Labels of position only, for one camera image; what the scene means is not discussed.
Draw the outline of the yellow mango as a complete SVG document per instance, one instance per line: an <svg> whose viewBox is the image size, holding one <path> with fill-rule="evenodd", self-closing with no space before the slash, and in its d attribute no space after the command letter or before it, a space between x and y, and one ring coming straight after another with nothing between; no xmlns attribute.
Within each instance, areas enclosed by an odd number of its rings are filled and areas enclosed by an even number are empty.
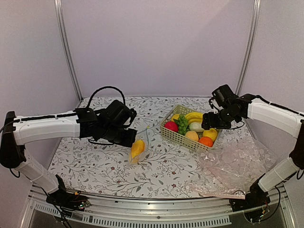
<svg viewBox="0 0 304 228"><path fill-rule="evenodd" d="M129 154L130 164L138 162L141 154L145 151L145 142L143 140L137 140L133 143Z"/></svg>

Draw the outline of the clear zip top bag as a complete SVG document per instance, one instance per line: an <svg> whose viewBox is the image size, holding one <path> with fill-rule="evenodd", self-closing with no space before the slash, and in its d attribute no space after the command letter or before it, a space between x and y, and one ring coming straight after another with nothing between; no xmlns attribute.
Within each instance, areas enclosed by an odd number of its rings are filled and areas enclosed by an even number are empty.
<svg viewBox="0 0 304 228"><path fill-rule="evenodd" d="M129 164L135 165L139 162L144 162L150 156L149 152L149 126L136 134L135 141L129 152Z"/></svg>

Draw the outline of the yellow lemon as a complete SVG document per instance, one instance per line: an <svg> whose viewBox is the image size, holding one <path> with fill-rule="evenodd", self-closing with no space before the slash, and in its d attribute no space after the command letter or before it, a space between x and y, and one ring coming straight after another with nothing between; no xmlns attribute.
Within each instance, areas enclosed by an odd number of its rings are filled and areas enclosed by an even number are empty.
<svg viewBox="0 0 304 228"><path fill-rule="evenodd" d="M203 137L208 137L210 138L213 142L215 142L215 140L218 137L218 131L214 128L210 128L209 130L205 130L202 134Z"/></svg>

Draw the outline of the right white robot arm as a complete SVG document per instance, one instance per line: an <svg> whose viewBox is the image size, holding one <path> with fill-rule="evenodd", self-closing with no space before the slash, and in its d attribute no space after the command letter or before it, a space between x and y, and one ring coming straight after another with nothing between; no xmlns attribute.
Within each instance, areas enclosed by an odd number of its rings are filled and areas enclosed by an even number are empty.
<svg viewBox="0 0 304 228"><path fill-rule="evenodd" d="M267 101L260 95L238 96L216 90L210 100L217 103L217 112L204 114L204 129L231 129L232 122L247 119L254 128L255 138L279 156L278 163L250 186L245 199L230 201L233 211L269 203L269 191L304 168L304 114Z"/></svg>

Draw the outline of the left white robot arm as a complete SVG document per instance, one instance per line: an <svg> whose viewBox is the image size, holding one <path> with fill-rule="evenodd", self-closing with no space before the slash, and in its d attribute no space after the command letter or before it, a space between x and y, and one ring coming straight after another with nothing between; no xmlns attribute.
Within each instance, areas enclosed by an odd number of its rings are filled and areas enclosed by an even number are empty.
<svg viewBox="0 0 304 228"><path fill-rule="evenodd" d="M88 106L63 114L23 117L14 111L6 114L1 129L0 163L14 169L39 185L47 202L64 209L84 210L90 205L79 192L68 193L59 175L47 171L26 151L27 143L53 138L92 138L95 142L107 140L107 145L131 147L137 131L130 125L137 115L134 109L114 100L105 109L94 111Z"/></svg>

